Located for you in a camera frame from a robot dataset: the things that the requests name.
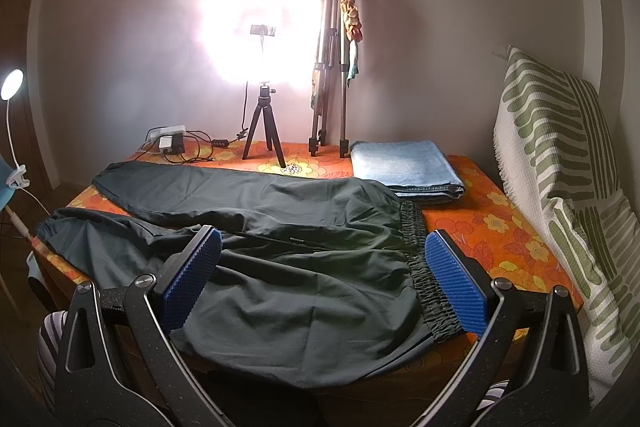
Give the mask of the striped trouser leg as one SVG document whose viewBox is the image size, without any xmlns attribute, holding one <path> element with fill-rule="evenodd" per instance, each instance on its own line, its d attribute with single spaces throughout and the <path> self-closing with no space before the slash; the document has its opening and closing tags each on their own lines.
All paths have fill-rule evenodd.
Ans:
<svg viewBox="0 0 640 427">
<path fill-rule="evenodd" d="M 51 412 L 55 411 L 55 375 L 66 319 L 66 311 L 52 312 L 44 317 L 38 333 L 38 374 L 44 403 Z"/>
</svg>

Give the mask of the orange floral bedsheet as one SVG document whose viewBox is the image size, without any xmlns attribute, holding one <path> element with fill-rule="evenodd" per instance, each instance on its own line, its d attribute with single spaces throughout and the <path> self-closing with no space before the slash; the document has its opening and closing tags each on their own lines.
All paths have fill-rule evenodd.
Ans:
<svg viewBox="0 0 640 427">
<path fill-rule="evenodd" d="M 284 156 L 288 162 L 286 171 L 280 169 L 276 158 L 269 156 L 265 142 L 254 143 L 247 160 L 241 159 L 243 146 L 232 144 L 227 150 L 217 150 L 214 153 L 215 161 L 195 165 L 268 173 L 286 172 L 289 176 L 318 179 L 346 178 L 352 174 L 350 160 L 339 158 L 335 145 L 328 146 L 319 156 L 311 157 L 306 144 L 284 143 Z M 455 202 L 427 207 L 422 211 L 427 231 L 444 229 L 465 254 L 483 265 L 489 275 L 505 277 L 520 289 L 550 291 L 555 285 L 566 286 L 575 308 L 580 310 L 582 297 L 578 290 L 520 210 L 471 159 L 449 155 L 448 160 L 461 176 L 466 191 Z M 105 211 L 108 217 L 127 214 L 99 195 L 91 185 L 67 207 L 63 207 L 72 208 Z M 53 300 L 60 307 L 63 303 L 67 305 L 75 286 L 88 280 L 88 272 L 80 269 L 79 261 L 63 260 L 58 250 L 50 248 L 51 243 L 47 243 L 39 233 L 36 237 L 32 240 L 32 248 Z M 435 398 L 468 354 L 475 339 L 472 334 L 460 334 L 390 376 L 377 378 L 372 384 L 347 386 L 344 392 L 337 391 L 337 395 L 344 395 L 348 397 L 346 400 L 352 401 L 380 400 L 390 403 L 392 392 L 398 395 L 400 389 L 404 389 L 410 392 L 407 400 L 409 397 L 420 401 Z"/>
</svg>

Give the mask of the colourful cloth on tripod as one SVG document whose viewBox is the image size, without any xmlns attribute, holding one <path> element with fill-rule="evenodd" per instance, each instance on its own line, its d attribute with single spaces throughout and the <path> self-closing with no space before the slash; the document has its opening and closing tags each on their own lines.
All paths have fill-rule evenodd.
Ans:
<svg viewBox="0 0 640 427">
<path fill-rule="evenodd" d="M 347 83 L 356 78 L 359 72 L 359 43 L 362 41 L 362 23 L 355 0 L 340 0 L 343 27 L 348 41 Z"/>
</svg>

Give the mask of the white power strip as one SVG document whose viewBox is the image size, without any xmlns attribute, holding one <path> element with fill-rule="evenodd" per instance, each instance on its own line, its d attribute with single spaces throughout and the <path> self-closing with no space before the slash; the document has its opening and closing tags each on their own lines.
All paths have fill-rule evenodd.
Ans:
<svg viewBox="0 0 640 427">
<path fill-rule="evenodd" d="M 164 135 L 183 134 L 186 133 L 186 126 L 184 124 L 176 124 L 175 126 L 167 127 L 154 127 L 148 131 L 145 137 L 146 143 L 154 143 Z"/>
</svg>

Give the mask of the green white patterned pillow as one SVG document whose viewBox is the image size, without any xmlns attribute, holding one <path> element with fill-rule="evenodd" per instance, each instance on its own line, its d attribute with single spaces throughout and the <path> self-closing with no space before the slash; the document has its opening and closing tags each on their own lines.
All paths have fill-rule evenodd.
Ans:
<svg viewBox="0 0 640 427">
<path fill-rule="evenodd" d="M 512 46 L 494 147 L 506 195 L 582 297 L 589 378 L 602 397 L 639 346 L 639 219 L 596 89 Z"/>
</svg>

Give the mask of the small black tripod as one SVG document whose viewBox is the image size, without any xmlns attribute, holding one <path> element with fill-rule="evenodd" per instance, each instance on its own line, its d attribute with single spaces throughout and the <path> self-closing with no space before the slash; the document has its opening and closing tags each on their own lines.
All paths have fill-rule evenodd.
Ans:
<svg viewBox="0 0 640 427">
<path fill-rule="evenodd" d="M 255 131 L 258 126 L 259 119 L 262 119 L 265 129 L 265 140 L 267 150 L 276 153 L 278 165 L 284 169 L 286 167 L 286 161 L 282 150 L 282 144 L 279 138 L 276 120 L 274 119 L 273 108 L 271 103 L 271 95 L 275 94 L 276 90 L 271 88 L 268 83 L 263 82 L 259 87 L 259 93 L 257 98 L 257 104 L 254 109 L 252 119 L 250 120 L 250 127 L 248 127 L 245 145 L 243 148 L 242 159 L 245 160 L 250 156 L 250 146 L 252 145 Z"/>
</svg>

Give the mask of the white clip lamp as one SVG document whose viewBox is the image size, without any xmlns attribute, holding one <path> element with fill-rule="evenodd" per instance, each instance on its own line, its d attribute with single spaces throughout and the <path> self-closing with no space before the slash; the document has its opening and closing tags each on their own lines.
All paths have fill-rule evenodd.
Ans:
<svg viewBox="0 0 640 427">
<path fill-rule="evenodd" d="M 13 99 L 23 87 L 25 74 L 20 68 L 11 69 L 1 83 L 1 100 L 6 103 L 6 139 L 8 139 L 9 150 L 13 166 L 10 168 L 8 181 L 6 184 L 14 190 L 27 190 L 29 181 L 27 179 L 27 168 L 24 162 L 18 160 L 15 136 L 12 124 L 12 104 Z"/>
</svg>

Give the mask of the folded blue jeans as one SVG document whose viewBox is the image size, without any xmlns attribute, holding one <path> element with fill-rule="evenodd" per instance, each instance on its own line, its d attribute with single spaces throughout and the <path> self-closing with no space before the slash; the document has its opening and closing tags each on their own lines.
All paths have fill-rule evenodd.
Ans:
<svg viewBox="0 0 640 427">
<path fill-rule="evenodd" d="M 350 151 L 356 178 L 376 181 L 421 206 L 455 202 L 465 185 L 432 141 L 356 142 Z"/>
</svg>

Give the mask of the dark green pants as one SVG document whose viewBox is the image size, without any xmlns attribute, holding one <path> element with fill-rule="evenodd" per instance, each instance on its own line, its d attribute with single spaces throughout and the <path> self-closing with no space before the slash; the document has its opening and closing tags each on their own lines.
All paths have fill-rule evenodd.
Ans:
<svg viewBox="0 0 640 427">
<path fill-rule="evenodd" d="M 93 181 L 116 212 L 68 207 L 37 225 L 102 288 L 157 272 L 203 225 L 222 251 L 178 347 L 299 388 L 399 369 L 461 333 L 424 259 L 420 210 L 384 185 L 118 162 Z"/>
</svg>

